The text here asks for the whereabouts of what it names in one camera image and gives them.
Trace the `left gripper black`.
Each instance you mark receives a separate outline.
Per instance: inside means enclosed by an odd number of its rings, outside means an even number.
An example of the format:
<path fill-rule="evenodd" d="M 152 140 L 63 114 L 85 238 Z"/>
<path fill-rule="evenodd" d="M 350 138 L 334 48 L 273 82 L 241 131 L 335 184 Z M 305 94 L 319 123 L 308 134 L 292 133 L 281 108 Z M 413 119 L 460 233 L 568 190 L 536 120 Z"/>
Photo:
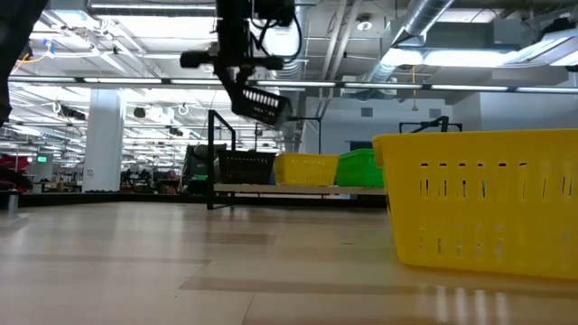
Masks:
<path fill-rule="evenodd" d="M 278 56 L 256 57 L 253 54 L 253 33 L 247 22 L 217 22 L 218 35 L 216 51 L 184 51 L 180 57 L 180 65 L 184 69 L 197 69 L 201 65 L 211 64 L 217 68 L 263 67 L 268 70 L 280 70 L 284 60 Z M 216 72 L 223 88 L 227 91 L 231 110 L 239 113 L 243 106 L 243 88 L 253 75 L 253 70 L 240 70 L 235 78 L 229 70 Z"/>

